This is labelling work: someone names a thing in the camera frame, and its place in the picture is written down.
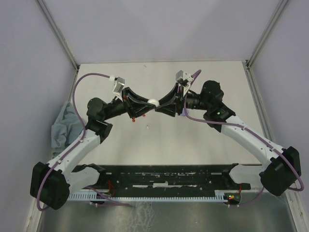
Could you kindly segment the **white earbud charging case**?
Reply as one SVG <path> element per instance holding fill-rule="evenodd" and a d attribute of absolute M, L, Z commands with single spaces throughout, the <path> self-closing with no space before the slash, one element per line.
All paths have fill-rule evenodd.
<path fill-rule="evenodd" d="M 149 104 L 155 105 L 155 107 L 159 107 L 159 106 L 160 106 L 159 101 L 156 100 L 156 99 L 149 99 L 147 102 L 148 102 Z"/>

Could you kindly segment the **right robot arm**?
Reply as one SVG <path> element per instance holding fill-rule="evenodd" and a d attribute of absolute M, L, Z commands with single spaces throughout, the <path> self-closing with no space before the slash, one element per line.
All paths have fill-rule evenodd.
<path fill-rule="evenodd" d="M 284 148 L 246 125 L 234 111 L 223 103 L 224 92 L 216 81 L 206 81 L 200 94 L 188 93 L 176 84 L 174 89 L 159 101 L 150 101 L 155 111 L 170 116 L 186 109 L 204 110 L 202 123 L 239 143 L 249 151 L 259 165 L 235 165 L 222 176 L 222 185 L 233 189 L 238 184 L 262 186 L 275 196 L 281 196 L 287 189 L 302 191 L 299 152 L 292 146 Z"/>

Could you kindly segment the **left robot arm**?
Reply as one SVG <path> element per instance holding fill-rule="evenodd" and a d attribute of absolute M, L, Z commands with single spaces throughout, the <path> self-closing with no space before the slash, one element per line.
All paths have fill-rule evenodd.
<path fill-rule="evenodd" d="M 128 87 L 110 103 L 91 99 L 87 104 L 88 122 L 82 125 L 81 134 L 58 156 L 33 167 L 30 194 L 36 198 L 37 208 L 43 211 L 40 204 L 44 203 L 57 210 L 77 191 L 92 185 L 103 188 L 107 183 L 103 168 L 90 164 L 75 171 L 75 167 L 109 136 L 112 124 L 106 120 L 125 113 L 136 119 L 158 106 L 158 100 L 140 97 Z"/>

